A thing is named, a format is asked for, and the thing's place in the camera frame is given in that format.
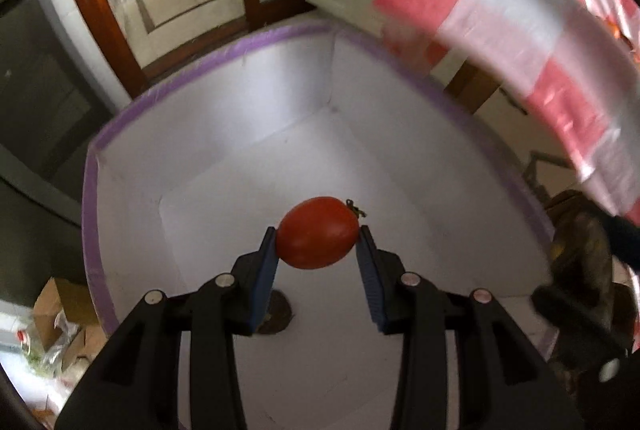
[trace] cardboard box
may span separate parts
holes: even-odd
[[[78,358],[86,358],[92,362],[106,342],[107,336],[100,325],[83,328],[62,356],[62,370],[66,370]]]
[[[54,326],[56,316],[62,310],[69,322],[82,327],[63,355],[62,370],[65,370],[80,357],[93,361],[107,337],[95,314],[89,290],[63,278],[51,278],[33,307],[34,323],[45,350],[62,335],[62,331]]]

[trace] wall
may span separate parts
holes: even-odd
[[[66,41],[67,51],[94,91],[112,112],[117,112],[129,105],[131,98],[105,60],[82,18],[76,1],[50,0],[50,4],[47,18],[51,26],[59,33],[60,41],[63,44]]]

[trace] floor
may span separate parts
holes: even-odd
[[[122,0],[120,27],[141,67],[244,15],[243,0]]]

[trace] plastic bag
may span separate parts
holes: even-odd
[[[62,357],[80,330],[80,326],[66,320],[64,311],[56,316],[54,327],[62,330],[62,334],[47,350],[42,346],[33,321],[25,329],[17,331],[23,355],[31,370],[41,378],[53,378],[60,373]]]
[[[430,65],[433,39],[463,48],[503,78],[555,132],[583,189],[611,214],[640,225],[640,93],[634,60],[640,9],[633,0],[374,4],[391,18],[383,29],[386,44],[414,68],[420,68],[420,51],[424,68]]]

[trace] tiled floor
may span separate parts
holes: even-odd
[[[332,17],[331,15],[329,15],[328,13],[320,10],[320,9],[315,9],[313,11],[308,11],[306,13],[302,13],[296,16],[292,16],[291,18],[286,18],[284,20],[280,20],[279,22],[267,25],[261,29],[258,29],[258,31],[256,31],[256,33],[259,32],[263,32],[263,31],[268,31],[271,29],[275,29],[278,27],[282,27],[284,25],[292,25],[295,24],[297,22],[302,22],[304,20],[338,20],[334,17]],[[193,62],[190,62],[189,64],[185,65],[184,67],[180,68],[180,70],[178,72],[189,72],[191,71],[194,66],[197,66],[200,63],[201,59],[198,58],[197,60],[194,60]],[[175,74],[170,74],[169,76],[167,76],[167,78],[175,78]]]
[[[141,67],[244,15],[243,0],[122,0],[121,27]]]

